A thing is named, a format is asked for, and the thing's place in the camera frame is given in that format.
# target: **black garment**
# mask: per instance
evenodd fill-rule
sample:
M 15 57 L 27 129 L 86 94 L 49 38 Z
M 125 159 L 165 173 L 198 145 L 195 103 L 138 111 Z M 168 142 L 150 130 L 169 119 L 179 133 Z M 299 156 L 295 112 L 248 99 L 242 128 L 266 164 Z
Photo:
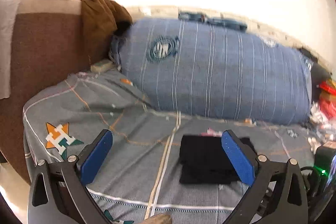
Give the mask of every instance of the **black garment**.
M 250 138 L 240 140 L 256 153 Z M 180 177 L 182 184 L 229 184 L 240 180 L 219 137 L 184 135 L 180 163 L 183 165 Z

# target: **mattress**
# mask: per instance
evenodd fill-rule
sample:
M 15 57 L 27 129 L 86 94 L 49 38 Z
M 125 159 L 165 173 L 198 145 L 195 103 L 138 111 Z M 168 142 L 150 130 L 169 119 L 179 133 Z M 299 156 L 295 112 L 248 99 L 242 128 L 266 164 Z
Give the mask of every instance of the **mattress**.
M 277 124 L 308 118 L 306 58 L 275 41 L 201 22 L 143 18 L 118 49 L 122 72 L 156 110 Z
M 40 159 L 60 162 L 78 155 L 102 129 L 113 133 L 113 145 L 88 191 L 98 206 L 116 220 L 140 223 L 158 213 L 168 213 L 173 222 L 222 223 L 238 204 L 248 186 L 182 185 L 179 147 L 183 135 L 199 135 L 208 128 L 231 129 L 238 137 L 250 137 L 258 154 L 299 165 L 313 166 L 307 129 L 299 125 L 257 125 L 225 119 L 156 111 L 148 97 L 128 84 L 117 71 L 100 75 L 79 73 L 41 91 L 23 109 L 27 139 L 27 166 Z M 54 145 L 55 128 L 61 126 L 71 145 L 65 151 Z M 297 135 L 293 138 L 288 130 Z

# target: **floor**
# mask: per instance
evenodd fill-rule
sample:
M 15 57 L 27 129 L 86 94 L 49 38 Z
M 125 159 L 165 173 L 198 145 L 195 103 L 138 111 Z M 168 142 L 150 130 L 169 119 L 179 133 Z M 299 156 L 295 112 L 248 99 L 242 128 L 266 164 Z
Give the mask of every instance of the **floor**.
M 0 192 L 16 217 L 27 224 L 29 185 L 9 163 L 0 164 Z

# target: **circular logo on pillow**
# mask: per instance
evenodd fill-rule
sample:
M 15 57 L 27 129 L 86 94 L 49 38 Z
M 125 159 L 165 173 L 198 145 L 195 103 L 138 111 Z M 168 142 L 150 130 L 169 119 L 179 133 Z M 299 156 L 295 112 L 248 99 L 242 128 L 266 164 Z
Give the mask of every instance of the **circular logo on pillow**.
M 147 60 L 151 63 L 159 63 L 170 55 L 175 55 L 179 49 L 179 38 L 157 37 L 147 51 Z

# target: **white cloth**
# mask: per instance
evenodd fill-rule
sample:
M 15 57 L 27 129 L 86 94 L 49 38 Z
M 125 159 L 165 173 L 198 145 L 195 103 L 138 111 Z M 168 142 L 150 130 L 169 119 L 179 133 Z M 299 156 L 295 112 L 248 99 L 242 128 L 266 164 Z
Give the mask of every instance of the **white cloth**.
M 21 0 L 0 0 L 0 99 L 11 93 L 11 43 Z

